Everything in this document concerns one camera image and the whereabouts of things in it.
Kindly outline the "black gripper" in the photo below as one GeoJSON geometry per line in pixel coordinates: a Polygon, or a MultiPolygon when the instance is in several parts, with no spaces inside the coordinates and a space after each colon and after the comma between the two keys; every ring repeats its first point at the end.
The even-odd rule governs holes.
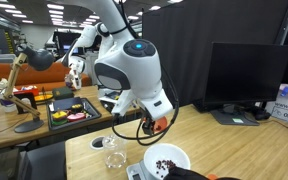
{"type": "Polygon", "coordinates": [[[154,125],[155,122],[147,116],[142,118],[142,130],[146,135],[153,135],[154,134],[154,125]]]}

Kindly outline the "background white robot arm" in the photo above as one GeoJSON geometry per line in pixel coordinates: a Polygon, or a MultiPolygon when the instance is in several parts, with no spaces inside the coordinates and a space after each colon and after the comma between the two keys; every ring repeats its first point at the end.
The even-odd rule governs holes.
{"type": "Polygon", "coordinates": [[[102,57],[113,45],[113,37],[103,23],[97,23],[95,26],[86,26],[60,59],[60,62],[70,69],[68,77],[76,90],[82,87],[81,74],[85,70],[86,60],[83,57],[74,56],[73,51],[78,48],[91,47],[96,42],[97,35],[101,37],[98,56],[102,57]]]}

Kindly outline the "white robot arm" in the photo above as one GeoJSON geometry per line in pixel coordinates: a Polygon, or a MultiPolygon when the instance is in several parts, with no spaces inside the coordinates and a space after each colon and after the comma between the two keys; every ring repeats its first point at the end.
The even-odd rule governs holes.
{"type": "Polygon", "coordinates": [[[172,110],[162,87],[161,65],[153,43],[138,39],[131,30],[122,4],[114,0],[52,0],[60,5],[80,6],[100,17],[113,39],[113,44],[94,64],[96,77],[107,89],[121,94],[111,113],[125,114],[136,101],[145,112],[140,124],[145,134],[154,135],[154,121],[172,110]]]}

